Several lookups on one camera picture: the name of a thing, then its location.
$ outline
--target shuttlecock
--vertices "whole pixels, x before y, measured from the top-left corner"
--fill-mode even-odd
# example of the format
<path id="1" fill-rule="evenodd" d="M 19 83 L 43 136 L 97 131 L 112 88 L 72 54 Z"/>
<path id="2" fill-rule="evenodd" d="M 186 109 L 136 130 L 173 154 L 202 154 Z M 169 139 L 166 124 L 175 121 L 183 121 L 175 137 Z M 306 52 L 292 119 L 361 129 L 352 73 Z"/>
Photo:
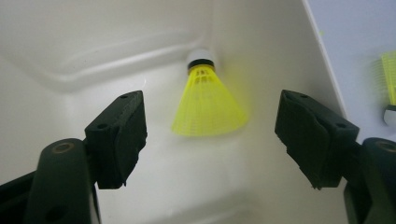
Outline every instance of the shuttlecock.
<path id="1" fill-rule="evenodd" d="M 382 66 L 388 86 L 390 104 L 385 109 L 384 121 L 396 127 L 396 50 L 382 54 Z"/>
<path id="2" fill-rule="evenodd" d="M 206 136 L 242 127 L 248 117 L 216 76 L 209 51 L 194 50 L 188 62 L 189 80 L 172 131 L 187 136 Z"/>

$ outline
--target white plastic bin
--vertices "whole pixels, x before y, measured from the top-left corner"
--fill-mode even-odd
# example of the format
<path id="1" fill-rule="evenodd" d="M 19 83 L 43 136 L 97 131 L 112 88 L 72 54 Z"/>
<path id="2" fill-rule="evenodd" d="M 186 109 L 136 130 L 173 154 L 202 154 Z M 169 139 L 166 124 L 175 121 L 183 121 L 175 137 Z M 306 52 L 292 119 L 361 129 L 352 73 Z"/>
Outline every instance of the white plastic bin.
<path id="1" fill-rule="evenodd" d="M 274 133 L 281 90 L 341 114 L 305 1 L 0 2 L 0 182 L 142 90 L 148 139 L 127 186 L 99 190 L 103 223 L 347 223 L 342 184 L 311 188 Z M 171 132 L 185 58 L 206 47 L 248 111 L 222 136 Z"/>

